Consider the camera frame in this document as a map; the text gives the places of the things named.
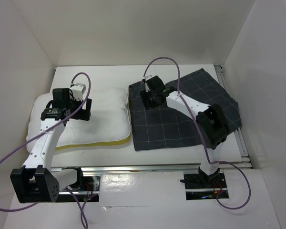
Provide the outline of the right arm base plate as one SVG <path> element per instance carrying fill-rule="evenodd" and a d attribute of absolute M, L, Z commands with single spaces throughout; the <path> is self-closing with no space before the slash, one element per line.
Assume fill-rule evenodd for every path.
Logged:
<path fill-rule="evenodd" d="M 199 174 L 184 174 L 180 182 L 184 184 L 186 200 L 216 199 L 217 194 L 219 199 L 229 198 L 224 173 L 219 173 L 210 183 L 203 182 Z"/>

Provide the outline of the dark grey checked pillowcase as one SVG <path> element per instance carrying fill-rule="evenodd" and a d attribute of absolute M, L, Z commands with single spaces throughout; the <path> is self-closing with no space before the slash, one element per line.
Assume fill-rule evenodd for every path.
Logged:
<path fill-rule="evenodd" d="M 205 104 L 218 104 L 223 100 L 221 85 L 201 68 L 185 75 L 180 80 L 166 83 L 166 86 L 176 87 L 185 95 Z M 145 110 L 140 92 L 145 89 L 139 81 L 129 85 L 129 109 L 135 151 L 154 150 L 196 146 L 201 143 L 196 127 L 191 118 L 184 114 L 161 105 Z"/>

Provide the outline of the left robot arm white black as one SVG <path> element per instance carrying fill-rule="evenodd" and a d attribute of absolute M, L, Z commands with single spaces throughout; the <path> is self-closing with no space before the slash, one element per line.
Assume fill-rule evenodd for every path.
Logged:
<path fill-rule="evenodd" d="M 41 114 L 40 136 L 21 168 L 13 169 L 12 185 L 20 203 L 55 202 L 66 187 L 80 190 L 84 177 L 80 168 L 65 168 L 52 173 L 52 158 L 69 119 L 89 121 L 92 100 L 84 84 L 56 88 Z"/>

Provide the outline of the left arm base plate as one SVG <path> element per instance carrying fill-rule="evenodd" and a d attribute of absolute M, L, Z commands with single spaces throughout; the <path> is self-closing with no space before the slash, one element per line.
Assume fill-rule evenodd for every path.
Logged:
<path fill-rule="evenodd" d="M 85 176 L 80 167 L 53 168 L 51 172 L 60 185 L 57 203 L 75 202 L 66 189 L 71 190 L 79 202 L 99 201 L 100 175 Z"/>

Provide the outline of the white pillow yellow edge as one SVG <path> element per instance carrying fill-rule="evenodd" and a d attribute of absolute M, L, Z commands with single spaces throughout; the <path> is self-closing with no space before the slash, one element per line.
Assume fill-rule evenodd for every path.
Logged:
<path fill-rule="evenodd" d="M 67 122 L 56 149 L 82 146 L 117 146 L 129 141 L 131 123 L 127 109 L 128 94 L 123 88 L 109 88 L 90 93 L 89 121 Z"/>

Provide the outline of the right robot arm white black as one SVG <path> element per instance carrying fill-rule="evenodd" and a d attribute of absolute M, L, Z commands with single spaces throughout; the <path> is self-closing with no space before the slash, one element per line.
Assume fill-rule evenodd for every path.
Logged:
<path fill-rule="evenodd" d="M 230 132 L 221 106 L 199 102 L 173 86 L 167 87 L 157 75 L 146 76 L 142 82 L 145 89 L 140 96 L 146 109 L 165 104 L 193 119 L 205 151 L 198 168 L 198 181 L 203 187 L 211 186 L 220 173 L 220 154 Z"/>

